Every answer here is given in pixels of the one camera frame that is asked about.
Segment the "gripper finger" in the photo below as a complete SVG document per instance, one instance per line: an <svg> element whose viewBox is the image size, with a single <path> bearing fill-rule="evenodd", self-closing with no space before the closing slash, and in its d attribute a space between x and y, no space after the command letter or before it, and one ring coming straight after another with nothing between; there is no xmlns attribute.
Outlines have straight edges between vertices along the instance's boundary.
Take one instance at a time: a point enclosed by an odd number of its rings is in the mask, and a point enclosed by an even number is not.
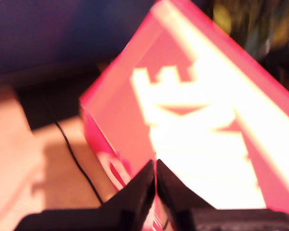
<svg viewBox="0 0 289 231"><path fill-rule="evenodd" d="M107 201L104 231L140 231L155 197L154 161L150 160L116 195Z"/></svg>
<svg viewBox="0 0 289 231"><path fill-rule="evenodd" d="M160 159L156 174L157 194L174 230L196 231L193 210L214 207L189 189Z"/></svg>

